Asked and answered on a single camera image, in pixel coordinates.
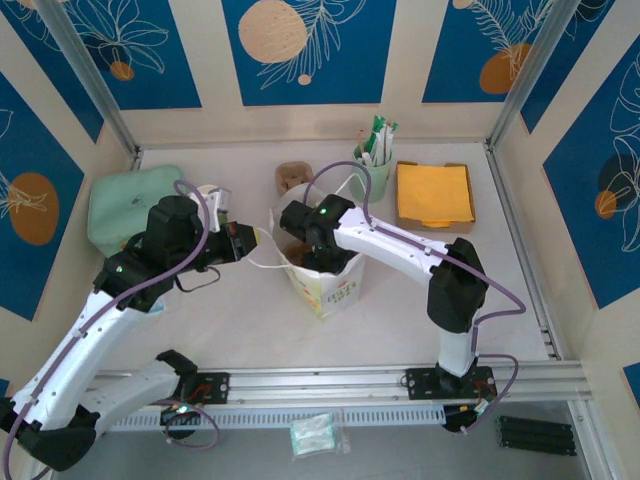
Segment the green paper wrapped straw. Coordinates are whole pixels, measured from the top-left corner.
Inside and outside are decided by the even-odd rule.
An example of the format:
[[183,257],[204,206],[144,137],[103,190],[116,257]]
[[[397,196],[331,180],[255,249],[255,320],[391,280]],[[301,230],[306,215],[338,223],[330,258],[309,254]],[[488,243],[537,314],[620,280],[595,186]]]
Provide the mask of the green paper wrapped straw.
[[374,149],[374,144],[376,142],[377,134],[382,130],[384,125],[386,124],[386,118],[380,115],[375,115],[373,119],[373,124],[371,128],[371,133],[369,139],[366,143],[366,151],[371,153]]

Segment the clear bag of packets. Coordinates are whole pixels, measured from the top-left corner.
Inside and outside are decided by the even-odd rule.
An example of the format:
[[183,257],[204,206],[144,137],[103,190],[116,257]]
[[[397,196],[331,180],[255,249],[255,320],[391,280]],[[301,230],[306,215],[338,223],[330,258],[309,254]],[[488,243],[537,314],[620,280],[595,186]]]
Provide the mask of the clear bag of packets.
[[289,436],[295,460],[351,451],[343,415],[338,411],[317,413],[292,421]]

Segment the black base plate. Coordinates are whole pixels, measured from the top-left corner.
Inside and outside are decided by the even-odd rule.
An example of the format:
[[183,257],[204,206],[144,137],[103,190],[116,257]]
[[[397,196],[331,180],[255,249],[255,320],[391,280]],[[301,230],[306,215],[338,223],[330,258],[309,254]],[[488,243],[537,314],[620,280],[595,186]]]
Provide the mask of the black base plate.
[[192,405],[224,405],[227,403],[231,375],[228,372],[196,372],[183,376],[172,400]]
[[498,395],[493,377],[487,366],[473,365],[462,377],[436,366],[407,369],[405,383],[410,400],[493,400]]

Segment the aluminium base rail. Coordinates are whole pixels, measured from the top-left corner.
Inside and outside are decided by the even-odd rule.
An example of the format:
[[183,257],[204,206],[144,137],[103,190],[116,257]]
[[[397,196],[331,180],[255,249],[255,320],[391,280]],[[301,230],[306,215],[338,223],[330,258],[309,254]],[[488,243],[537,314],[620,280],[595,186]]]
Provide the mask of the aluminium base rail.
[[[407,365],[231,369],[227,406],[293,408],[407,405]],[[506,402],[588,401],[593,398],[582,365],[571,361],[521,361]]]

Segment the aluminium frame post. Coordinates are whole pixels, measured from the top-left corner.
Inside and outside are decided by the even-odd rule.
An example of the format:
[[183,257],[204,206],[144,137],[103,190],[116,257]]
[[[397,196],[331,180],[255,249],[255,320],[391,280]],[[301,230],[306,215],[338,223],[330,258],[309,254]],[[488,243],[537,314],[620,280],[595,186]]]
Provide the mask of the aluminium frame post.
[[126,125],[121,110],[89,51],[57,0],[33,0],[36,10],[60,48],[85,92],[111,127],[131,161],[139,156],[139,145]]
[[506,137],[513,121],[529,98],[542,71],[554,52],[581,0],[554,0],[528,56],[508,93],[500,114],[485,141],[486,150],[494,153]]

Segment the mint green holder cup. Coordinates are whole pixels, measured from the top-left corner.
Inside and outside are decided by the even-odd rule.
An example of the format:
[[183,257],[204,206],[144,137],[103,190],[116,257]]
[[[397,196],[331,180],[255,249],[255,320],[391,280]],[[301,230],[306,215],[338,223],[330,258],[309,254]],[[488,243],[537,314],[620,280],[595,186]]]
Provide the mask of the mint green holder cup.
[[[378,166],[374,166],[369,163],[365,164],[361,158],[361,152],[358,147],[353,151],[353,161],[361,164],[369,173],[371,180],[369,203],[380,201],[385,195],[393,163],[387,162]],[[362,202],[364,200],[367,177],[364,171],[359,167],[353,167],[352,174],[353,177],[349,180],[350,193],[356,201]]]

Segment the black ribbed battery pack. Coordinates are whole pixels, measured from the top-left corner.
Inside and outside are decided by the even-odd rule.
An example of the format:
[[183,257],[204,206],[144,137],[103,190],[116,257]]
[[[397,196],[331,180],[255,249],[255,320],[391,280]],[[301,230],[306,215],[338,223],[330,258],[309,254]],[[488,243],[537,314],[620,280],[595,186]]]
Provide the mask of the black ribbed battery pack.
[[566,423],[501,415],[496,419],[503,448],[573,457],[577,455],[572,427]]

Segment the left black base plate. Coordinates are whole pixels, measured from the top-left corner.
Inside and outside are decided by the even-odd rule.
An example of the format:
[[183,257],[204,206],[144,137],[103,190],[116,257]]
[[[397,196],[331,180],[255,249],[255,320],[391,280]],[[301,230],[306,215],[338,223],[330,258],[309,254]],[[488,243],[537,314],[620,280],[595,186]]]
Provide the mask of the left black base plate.
[[231,375],[228,372],[196,372],[183,376],[172,400],[192,405],[224,405],[227,403]]

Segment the white paper takeout bag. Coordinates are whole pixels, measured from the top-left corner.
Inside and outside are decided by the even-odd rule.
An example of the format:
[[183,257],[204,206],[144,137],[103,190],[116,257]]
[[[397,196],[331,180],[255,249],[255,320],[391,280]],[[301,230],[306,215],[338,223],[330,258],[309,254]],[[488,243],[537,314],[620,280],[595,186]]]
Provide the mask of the white paper takeout bag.
[[298,295],[308,303],[318,318],[324,319],[357,303],[363,282],[365,259],[362,254],[355,255],[339,274],[319,273],[287,261],[282,249],[297,239],[280,228],[282,211],[290,202],[301,201],[304,195],[308,196],[307,202],[312,207],[317,206],[326,196],[325,192],[315,186],[306,191],[307,183],[292,188],[283,196],[279,195],[280,199],[269,211],[269,227],[262,232],[261,237],[269,238],[277,249],[279,263],[269,268],[284,271]]

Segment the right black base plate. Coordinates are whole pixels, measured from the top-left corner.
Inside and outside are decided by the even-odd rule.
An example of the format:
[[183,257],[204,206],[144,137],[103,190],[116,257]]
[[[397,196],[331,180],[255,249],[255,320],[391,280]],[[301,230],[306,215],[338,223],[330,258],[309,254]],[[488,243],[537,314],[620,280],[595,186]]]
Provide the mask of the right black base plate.
[[436,366],[407,369],[405,383],[410,400],[493,400],[498,395],[493,377],[487,366],[473,365],[462,377]]

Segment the mint green zip pouch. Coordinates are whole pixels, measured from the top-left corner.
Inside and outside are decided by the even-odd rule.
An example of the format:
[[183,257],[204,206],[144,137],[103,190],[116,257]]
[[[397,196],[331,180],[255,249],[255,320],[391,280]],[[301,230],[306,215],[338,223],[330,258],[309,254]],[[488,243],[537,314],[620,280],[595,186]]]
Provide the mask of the mint green zip pouch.
[[107,175],[92,186],[87,236],[105,256],[119,253],[119,244],[143,232],[148,212],[163,197],[174,195],[182,170],[163,165],[146,170]]

